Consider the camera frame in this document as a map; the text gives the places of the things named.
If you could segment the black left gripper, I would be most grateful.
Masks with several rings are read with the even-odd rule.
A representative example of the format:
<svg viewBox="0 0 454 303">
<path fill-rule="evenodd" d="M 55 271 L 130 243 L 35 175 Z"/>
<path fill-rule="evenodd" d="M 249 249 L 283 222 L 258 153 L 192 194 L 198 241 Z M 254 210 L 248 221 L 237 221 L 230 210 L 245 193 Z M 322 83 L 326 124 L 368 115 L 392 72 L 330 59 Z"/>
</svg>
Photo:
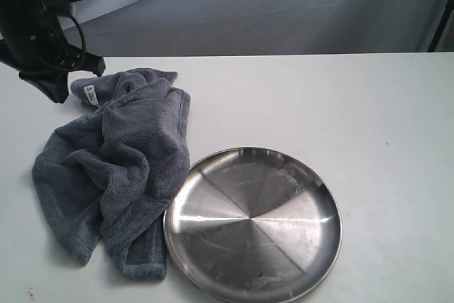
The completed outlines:
<svg viewBox="0 0 454 303">
<path fill-rule="evenodd" d="M 106 69 L 103 57 L 67 42 L 55 10 L 43 0 L 1 0 L 1 36 L 1 61 L 54 103 L 68 98 L 67 72 L 102 76 Z"/>
</svg>

